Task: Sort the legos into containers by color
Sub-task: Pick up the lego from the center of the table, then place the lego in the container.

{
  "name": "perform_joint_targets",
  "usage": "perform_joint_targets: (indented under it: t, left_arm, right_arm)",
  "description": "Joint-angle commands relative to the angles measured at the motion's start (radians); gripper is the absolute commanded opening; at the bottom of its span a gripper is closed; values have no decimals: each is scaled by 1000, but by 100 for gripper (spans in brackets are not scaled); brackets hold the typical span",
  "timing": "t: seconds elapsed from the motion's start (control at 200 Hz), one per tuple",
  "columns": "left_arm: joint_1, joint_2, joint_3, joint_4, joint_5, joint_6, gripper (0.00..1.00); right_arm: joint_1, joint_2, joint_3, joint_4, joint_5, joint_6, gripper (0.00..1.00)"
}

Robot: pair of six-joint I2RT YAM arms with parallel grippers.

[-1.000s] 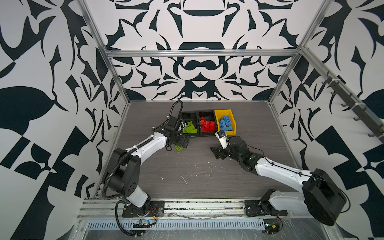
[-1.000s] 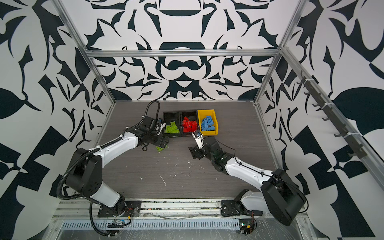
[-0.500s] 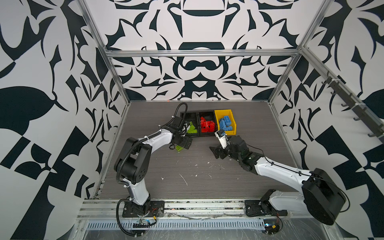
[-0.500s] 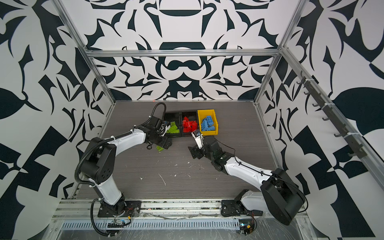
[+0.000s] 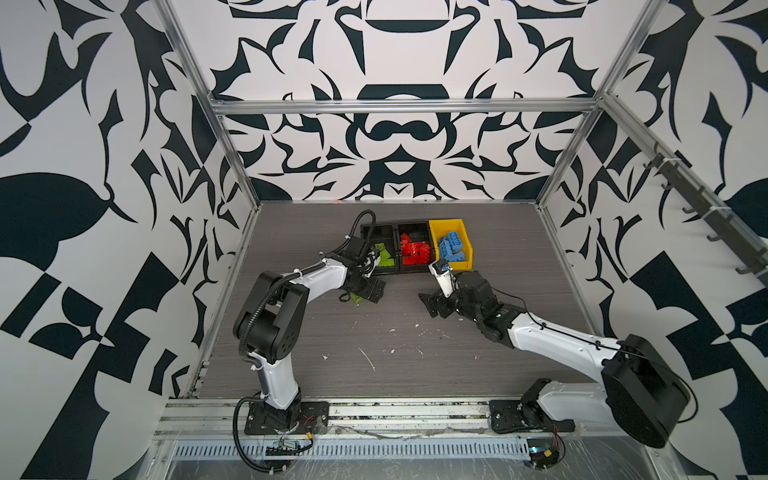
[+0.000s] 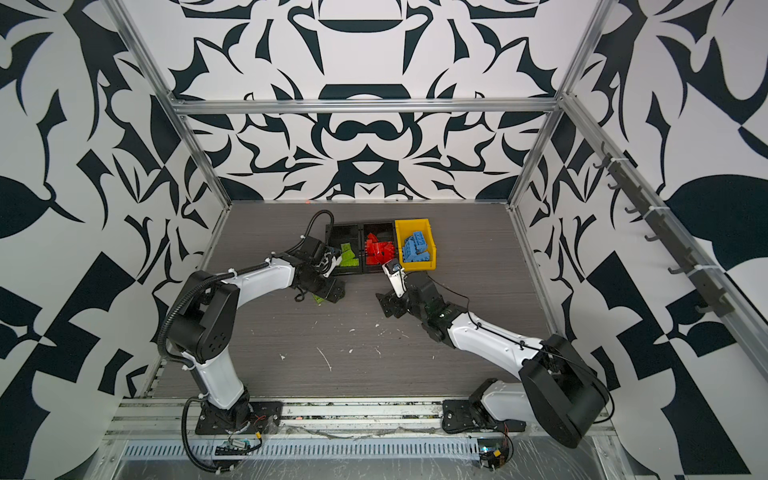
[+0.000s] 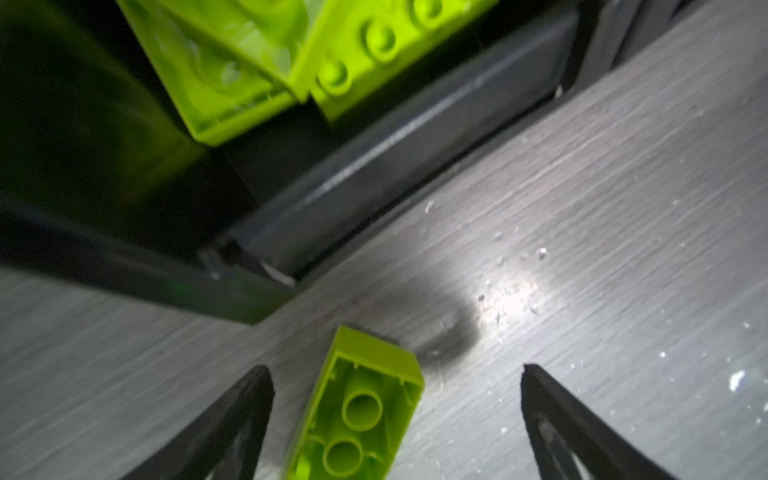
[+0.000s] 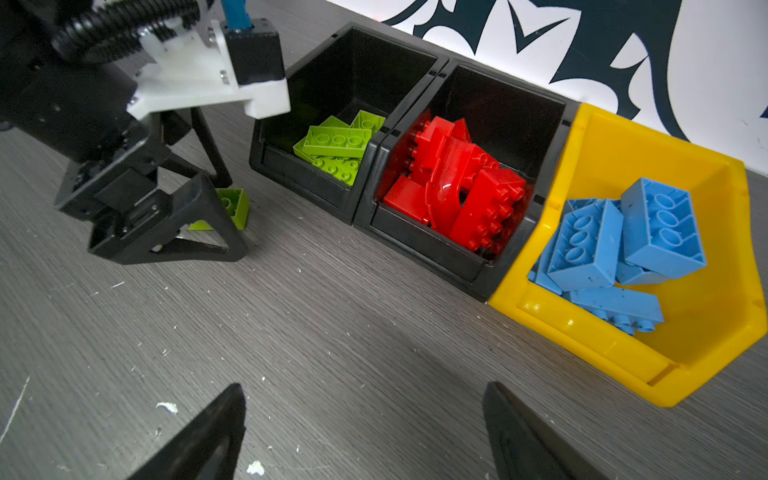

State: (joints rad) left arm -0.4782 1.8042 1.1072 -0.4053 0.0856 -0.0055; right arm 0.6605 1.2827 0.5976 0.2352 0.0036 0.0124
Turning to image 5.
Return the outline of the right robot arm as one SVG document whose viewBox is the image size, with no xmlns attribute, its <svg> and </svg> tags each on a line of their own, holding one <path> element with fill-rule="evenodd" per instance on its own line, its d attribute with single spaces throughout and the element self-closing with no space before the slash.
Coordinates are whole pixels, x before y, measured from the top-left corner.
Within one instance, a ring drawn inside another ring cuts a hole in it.
<svg viewBox="0 0 768 480">
<path fill-rule="evenodd" d="M 677 425 L 692 420 L 686 408 L 700 405 L 690 385 L 641 336 L 620 340 L 558 325 L 533 314 L 518 296 L 500 301 L 500 290 L 479 272 L 454 272 L 443 260 L 429 271 L 439 288 L 419 298 L 431 317 L 465 317 L 494 343 L 546 357 L 587 377 L 580 384 L 538 380 L 520 401 L 528 429 L 537 419 L 603 423 L 661 448 Z"/>
</svg>

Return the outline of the blue lego brick front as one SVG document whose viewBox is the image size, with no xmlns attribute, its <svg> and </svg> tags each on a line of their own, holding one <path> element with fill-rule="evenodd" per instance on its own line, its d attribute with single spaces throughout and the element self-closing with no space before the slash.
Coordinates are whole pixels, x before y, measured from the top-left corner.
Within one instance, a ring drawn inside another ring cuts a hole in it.
<svg viewBox="0 0 768 480">
<path fill-rule="evenodd" d="M 466 260 L 463 242 L 456 231 L 450 231 L 440 237 L 437 246 L 440 258 L 447 262 L 464 262 Z"/>
</svg>

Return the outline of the red lego arch piece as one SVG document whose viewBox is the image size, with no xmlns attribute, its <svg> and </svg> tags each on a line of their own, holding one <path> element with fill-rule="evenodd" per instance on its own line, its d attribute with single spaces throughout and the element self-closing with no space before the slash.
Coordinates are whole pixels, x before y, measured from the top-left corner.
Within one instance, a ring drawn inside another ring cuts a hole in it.
<svg viewBox="0 0 768 480">
<path fill-rule="evenodd" d="M 428 265 L 432 260 L 432 247 L 428 241 L 414 240 L 401 234 L 402 264 L 405 266 Z"/>
</svg>

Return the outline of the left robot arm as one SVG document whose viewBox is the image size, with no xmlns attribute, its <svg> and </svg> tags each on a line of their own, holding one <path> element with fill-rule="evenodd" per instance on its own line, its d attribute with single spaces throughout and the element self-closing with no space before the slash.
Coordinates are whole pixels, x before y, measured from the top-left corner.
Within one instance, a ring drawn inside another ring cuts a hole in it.
<svg viewBox="0 0 768 480">
<path fill-rule="evenodd" d="M 269 410 L 286 414 L 300 402 L 291 352 L 308 304 L 335 290 L 378 302 L 385 289 L 385 282 L 374 277 L 380 261 L 380 250 L 371 241 L 349 236 L 341 247 L 322 254 L 310 266 L 258 276 L 233 335 L 238 356 L 258 373 L 260 399 Z"/>
</svg>

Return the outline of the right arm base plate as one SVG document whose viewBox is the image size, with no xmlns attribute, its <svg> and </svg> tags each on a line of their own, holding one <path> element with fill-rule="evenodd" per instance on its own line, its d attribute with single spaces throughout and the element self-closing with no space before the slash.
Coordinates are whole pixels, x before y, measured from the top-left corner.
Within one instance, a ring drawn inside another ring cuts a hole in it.
<svg viewBox="0 0 768 480">
<path fill-rule="evenodd" d="M 553 420 L 535 401 L 491 400 L 488 406 L 490 427 L 497 434 L 572 433 L 576 430 L 573 420 Z"/>
</svg>

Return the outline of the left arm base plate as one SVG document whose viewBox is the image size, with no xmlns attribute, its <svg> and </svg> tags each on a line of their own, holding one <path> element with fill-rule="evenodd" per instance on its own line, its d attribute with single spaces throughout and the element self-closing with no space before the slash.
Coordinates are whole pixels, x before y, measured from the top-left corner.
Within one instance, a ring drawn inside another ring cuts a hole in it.
<svg viewBox="0 0 768 480">
<path fill-rule="evenodd" d="M 330 404 L 324 401 L 296 400 L 286 410 L 268 405 L 264 400 L 249 404 L 244 433 L 250 436 L 325 433 Z"/>
</svg>

